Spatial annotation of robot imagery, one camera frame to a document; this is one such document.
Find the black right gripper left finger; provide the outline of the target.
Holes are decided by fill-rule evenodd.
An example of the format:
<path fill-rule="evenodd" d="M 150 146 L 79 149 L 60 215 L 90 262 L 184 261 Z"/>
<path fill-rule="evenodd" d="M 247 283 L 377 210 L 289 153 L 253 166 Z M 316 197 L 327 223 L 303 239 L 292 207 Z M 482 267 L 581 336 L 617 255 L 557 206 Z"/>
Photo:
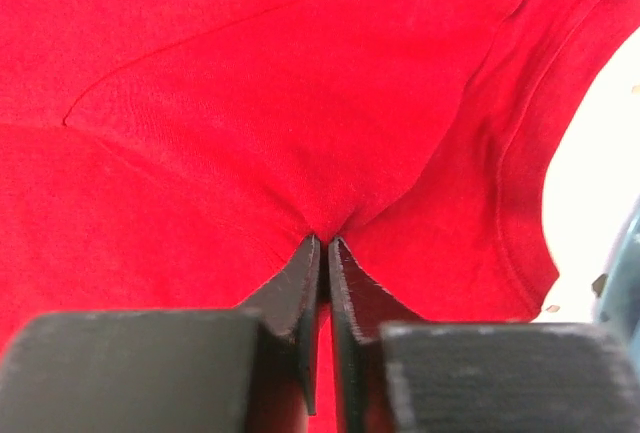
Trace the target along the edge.
<path fill-rule="evenodd" d="M 303 432 L 316 411 L 321 245 L 237 307 L 47 314 L 1 364 L 5 432 Z"/>

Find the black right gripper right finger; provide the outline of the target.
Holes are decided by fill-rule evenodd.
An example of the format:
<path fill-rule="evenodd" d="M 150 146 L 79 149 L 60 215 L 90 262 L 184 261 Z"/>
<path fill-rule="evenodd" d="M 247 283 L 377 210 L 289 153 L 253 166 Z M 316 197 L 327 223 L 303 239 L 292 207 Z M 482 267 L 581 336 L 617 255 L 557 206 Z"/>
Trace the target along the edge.
<path fill-rule="evenodd" d="M 433 323 L 328 249 L 341 432 L 635 432 L 639 383 L 588 324 Z"/>

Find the red t shirt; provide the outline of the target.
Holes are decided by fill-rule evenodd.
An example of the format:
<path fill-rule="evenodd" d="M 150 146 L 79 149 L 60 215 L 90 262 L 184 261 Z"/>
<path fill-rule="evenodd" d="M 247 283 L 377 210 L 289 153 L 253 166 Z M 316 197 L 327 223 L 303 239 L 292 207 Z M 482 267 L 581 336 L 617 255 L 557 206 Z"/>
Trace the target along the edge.
<path fill-rule="evenodd" d="M 639 0 L 1 0 L 1 364 L 37 317 L 237 307 L 321 245 L 433 323 L 591 325 L 544 185 Z"/>

